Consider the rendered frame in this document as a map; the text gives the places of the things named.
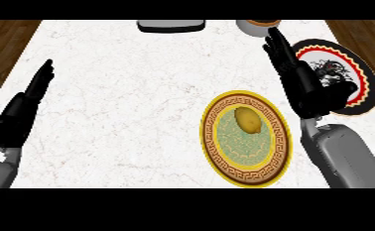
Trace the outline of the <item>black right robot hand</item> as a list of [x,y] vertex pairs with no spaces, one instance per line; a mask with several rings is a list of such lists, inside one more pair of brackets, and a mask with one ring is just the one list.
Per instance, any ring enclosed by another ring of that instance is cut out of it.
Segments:
[[301,119],[329,114],[345,107],[346,99],[357,90],[351,81],[323,86],[304,60],[298,60],[286,38],[276,27],[268,28],[264,51],[280,77],[280,84],[292,111]]

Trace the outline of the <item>black red white plate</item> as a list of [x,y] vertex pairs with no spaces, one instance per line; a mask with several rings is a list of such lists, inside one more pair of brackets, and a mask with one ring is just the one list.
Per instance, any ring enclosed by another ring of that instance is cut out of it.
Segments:
[[321,39],[296,42],[292,50],[311,67],[323,86],[339,81],[357,85],[345,107],[335,114],[358,116],[367,113],[375,108],[375,72],[360,56],[342,45]]

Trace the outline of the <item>yellow brown patterned plate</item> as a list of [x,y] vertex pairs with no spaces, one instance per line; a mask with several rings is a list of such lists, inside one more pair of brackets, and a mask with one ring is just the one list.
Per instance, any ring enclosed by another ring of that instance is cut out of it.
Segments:
[[[237,125],[239,107],[259,115],[256,134],[248,134]],[[200,119],[199,137],[209,165],[225,181],[240,187],[264,187],[280,179],[290,159],[290,132],[281,113],[259,94],[231,90],[212,99]]]

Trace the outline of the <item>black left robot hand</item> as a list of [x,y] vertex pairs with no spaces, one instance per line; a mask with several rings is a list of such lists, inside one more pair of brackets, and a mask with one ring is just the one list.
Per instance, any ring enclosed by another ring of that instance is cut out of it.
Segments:
[[38,105],[54,77],[53,61],[39,67],[26,90],[19,92],[0,113],[0,148],[20,148],[29,136]]

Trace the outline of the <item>grey flat appliance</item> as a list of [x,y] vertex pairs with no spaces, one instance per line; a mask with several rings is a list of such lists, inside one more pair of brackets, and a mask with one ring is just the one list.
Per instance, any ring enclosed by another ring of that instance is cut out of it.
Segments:
[[205,28],[203,20],[138,20],[135,24],[144,33],[187,33]]

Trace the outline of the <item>grey round pot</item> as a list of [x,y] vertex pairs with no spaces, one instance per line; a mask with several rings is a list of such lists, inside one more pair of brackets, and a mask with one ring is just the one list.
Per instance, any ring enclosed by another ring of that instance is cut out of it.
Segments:
[[237,20],[236,25],[240,31],[252,37],[265,37],[268,28],[277,27],[280,20]]

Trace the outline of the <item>yellow lemon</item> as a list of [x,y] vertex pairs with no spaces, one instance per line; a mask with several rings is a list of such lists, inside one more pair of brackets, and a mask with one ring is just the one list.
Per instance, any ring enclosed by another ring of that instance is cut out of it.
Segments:
[[234,110],[234,118],[240,129],[248,134],[261,132],[262,121],[256,112],[248,107],[239,107]]

